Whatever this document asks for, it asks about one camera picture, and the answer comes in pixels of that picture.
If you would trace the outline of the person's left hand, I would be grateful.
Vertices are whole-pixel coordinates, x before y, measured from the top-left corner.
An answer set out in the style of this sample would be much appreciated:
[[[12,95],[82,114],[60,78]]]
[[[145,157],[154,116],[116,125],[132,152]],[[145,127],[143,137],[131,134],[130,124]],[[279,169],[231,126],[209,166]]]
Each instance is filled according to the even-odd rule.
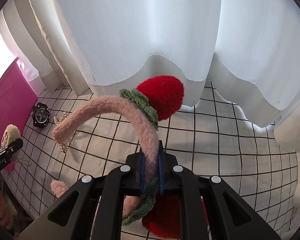
[[[13,224],[13,217],[6,205],[5,198],[0,191],[0,225],[7,230],[11,230],[13,228]]]

